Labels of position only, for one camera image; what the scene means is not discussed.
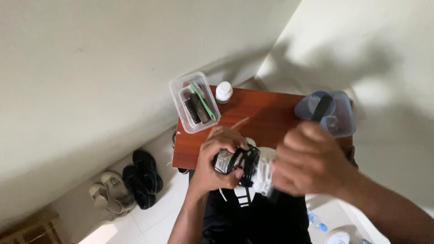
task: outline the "hand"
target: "hand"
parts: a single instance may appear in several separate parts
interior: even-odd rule
[[[273,185],[290,195],[334,195],[357,174],[334,138],[317,123],[302,122],[277,146]]]
[[[240,133],[225,126],[213,127],[207,140],[201,146],[196,171],[190,180],[190,186],[203,194],[219,188],[234,189],[240,182],[244,171],[236,169],[228,175],[220,174],[215,171],[212,160],[221,149],[235,153],[235,146],[248,149],[247,142]]]

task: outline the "wooden table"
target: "wooden table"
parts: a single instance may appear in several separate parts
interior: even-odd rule
[[[216,86],[210,86],[215,95]],[[304,96],[233,89],[233,95],[228,103],[217,103],[221,114],[219,125],[231,127],[240,120],[250,117],[235,128],[243,136],[252,138],[257,146],[276,148],[283,140],[288,130],[295,128],[300,119],[294,114],[295,105]],[[206,140],[211,128],[188,134],[184,131],[178,118],[175,149],[172,167],[195,169],[199,149]],[[341,145],[352,145],[352,136],[338,139]]]

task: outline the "black pants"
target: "black pants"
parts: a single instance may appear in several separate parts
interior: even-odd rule
[[[203,243],[311,244],[305,198],[282,194],[276,204],[256,193],[240,207],[234,190],[211,191],[205,207]]]

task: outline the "green brush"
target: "green brush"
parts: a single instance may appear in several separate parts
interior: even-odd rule
[[[196,86],[193,85],[193,83],[190,83],[190,89],[193,91],[193,93],[195,93],[201,100],[202,105],[204,105],[204,108],[206,109],[206,111],[208,112],[210,118],[214,121],[216,121],[216,116],[214,115],[214,113],[210,110],[210,108],[208,108],[208,105],[205,103],[204,98],[202,97],[201,93],[197,90]]]

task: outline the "pair of shoes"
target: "pair of shoes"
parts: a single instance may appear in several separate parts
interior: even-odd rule
[[[128,214],[135,202],[122,177],[114,171],[106,171],[101,175],[101,182],[89,188],[94,206],[102,210],[103,220],[113,221]]]
[[[133,164],[124,168],[122,178],[137,205],[145,210],[154,206],[155,194],[163,188],[163,180],[158,175],[154,157],[148,152],[134,151]]]
[[[172,136],[172,149],[173,150],[175,150],[175,140],[176,140],[176,131],[173,133],[173,136]],[[187,169],[187,168],[177,168],[177,169],[181,175],[186,175],[186,174],[188,174],[188,171],[189,171],[189,169]]]

